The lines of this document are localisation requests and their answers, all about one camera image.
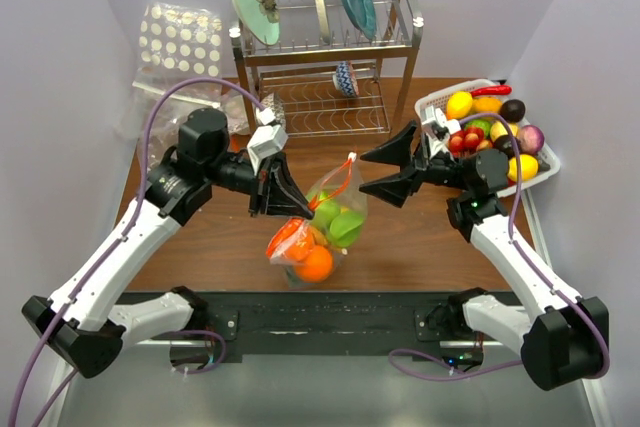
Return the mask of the green apple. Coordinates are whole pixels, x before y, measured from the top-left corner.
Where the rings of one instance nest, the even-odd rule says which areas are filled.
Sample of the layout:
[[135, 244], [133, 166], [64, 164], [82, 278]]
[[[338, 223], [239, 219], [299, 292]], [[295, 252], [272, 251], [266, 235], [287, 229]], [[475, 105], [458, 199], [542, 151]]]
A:
[[335, 199], [329, 199], [329, 194], [325, 191], [318, 193], [317, 201], [318, 205], [311, 225], [318, 230], [326, 231], [332, 221], [341, 213], [341, 205]]

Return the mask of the orange zip top bag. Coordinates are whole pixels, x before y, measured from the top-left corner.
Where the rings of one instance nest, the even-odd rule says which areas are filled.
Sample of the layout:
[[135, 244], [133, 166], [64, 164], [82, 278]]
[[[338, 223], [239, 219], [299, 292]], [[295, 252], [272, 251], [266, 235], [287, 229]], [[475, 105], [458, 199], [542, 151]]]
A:
[[266, 257], [283, 269], [292, 289], [326, 281], [359, 239], [368, 217], [366, 195], [355, 152], [307, 192], [311, 220], [288, 219], [271, 238]]

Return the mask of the light green pepper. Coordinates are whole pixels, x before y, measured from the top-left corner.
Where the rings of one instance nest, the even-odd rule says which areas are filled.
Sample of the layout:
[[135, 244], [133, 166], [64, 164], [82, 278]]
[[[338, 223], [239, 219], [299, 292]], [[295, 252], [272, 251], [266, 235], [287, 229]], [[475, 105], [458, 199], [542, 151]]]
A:
[[365, 217], [358, 212], [342, 212], [329, 226], [329, 242], [338, 248], [350, 247], [359, 238], [364, 222]]

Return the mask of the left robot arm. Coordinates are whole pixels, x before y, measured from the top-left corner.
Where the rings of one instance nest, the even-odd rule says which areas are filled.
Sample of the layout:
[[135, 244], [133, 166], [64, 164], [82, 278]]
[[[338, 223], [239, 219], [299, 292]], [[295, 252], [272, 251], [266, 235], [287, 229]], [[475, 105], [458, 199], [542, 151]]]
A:
[[196, 339], [210, 322], [207, 303], [186, 287], [138, 304], [118, 300], [147, 260], [220, 187], [249, 197], [251, 215], [311, 219], [283, 152], [284, 127], [271, 110], [245, 152], [232, 152], [226, 116], [193, 111], [178, 140], [142, 185], [118, 226], [83, 267], [49, 297], [31, 297], [22, 313], [34, 331], [81, 376], [104, 372], [126, 348], [173, 332]]

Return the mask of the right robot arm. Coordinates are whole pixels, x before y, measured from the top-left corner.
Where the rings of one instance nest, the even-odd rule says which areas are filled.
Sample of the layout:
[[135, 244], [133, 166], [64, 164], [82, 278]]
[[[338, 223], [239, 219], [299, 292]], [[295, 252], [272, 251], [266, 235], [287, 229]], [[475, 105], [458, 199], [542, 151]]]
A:
[[488, 335], [518, 355], [529, 378], [545, 391], [580, 379], [597, 379], [610, 367], [609, 312], [558, 277], [526, 242], [498, 197], [507, 185], [508, 158], [495, 149], [456, 157], [445, 140], [451, 128], [431, 122], [418, 145], [418, 123], [362, 155], [399, 172], [361, 185], [361, 192], [401, 207], [423, 184], [457, 188], [447, 201], [451, 226], [507, 281], [521, 306], [507, 306], [483, 289], [449, 298], [441, 317], [459, 340]]

